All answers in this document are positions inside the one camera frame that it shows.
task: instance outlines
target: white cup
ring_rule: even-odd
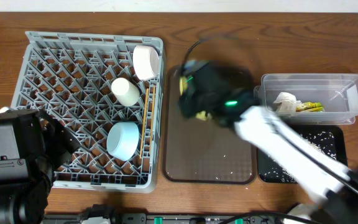
[[[158,74],[158,53],[153,47],[138,45],[134,49],[134,69],[137,77],[150,80]]]
[[[107,136],[107,151],[122,161],[130,159],[139,142],[139,129],[135,123],[120,122],[115,124]]]
[[[123,106],[133,106],[137,103],[140,96],[136,86],[125,78],[116,78],[113,80],[111,91]]]

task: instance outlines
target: green light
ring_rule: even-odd
[[[225,103],[226,106],[235,106],[238,102],[236,100],[227,101]]]

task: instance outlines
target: gray plastic dish rack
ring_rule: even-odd
[[[53,186],[138,193],[153,191],[157,183],[164,88],[162,40],[156,37],[57,32],[28,31],[25,34],[30,44],[25,51],[11,107],[45,110],[81,143],[70,162],[55,172]],[[137,78],[132,61],[136,45],[148,45],[157,51],[160,59],[156,78],[146,82]],[[130,80],[141,92],[134,106],[122,106],[111,93],[111,82],[117,77]],[[142,130],[146,97],[150,109],[145,122],[142,158],[139,156],[139,141],[132,158],[122,162],[107,153],[108,132],[121,121],[135,122]]]

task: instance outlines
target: wood grain surface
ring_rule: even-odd
[[[265,73],[358,73],[358,14],[0,13],[0,108],[11,104],[29,44],[27,30],[160,37],[167,68],[181,63],[199,37],[232,36],[247,49],[236,53],[241,56],[236,60],[257,82]],[[358,163],[358,117],[341,128],[349,163]],[[77,213],[95,203],[152,213],[285,212],[308,201],[297,185],[266,184],[258,178],[247,186],[173,183],[161,175],[160,165],[161,153],[151,194],[53,189],[46,212]]]

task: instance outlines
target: green connector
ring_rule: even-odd
[[[244,224],[244,220],[242,218],[239,218],[239,219],[235,220],[234,223],[235,224]]]
[[[155,217],[154,224],[162,224],[162,217]]]

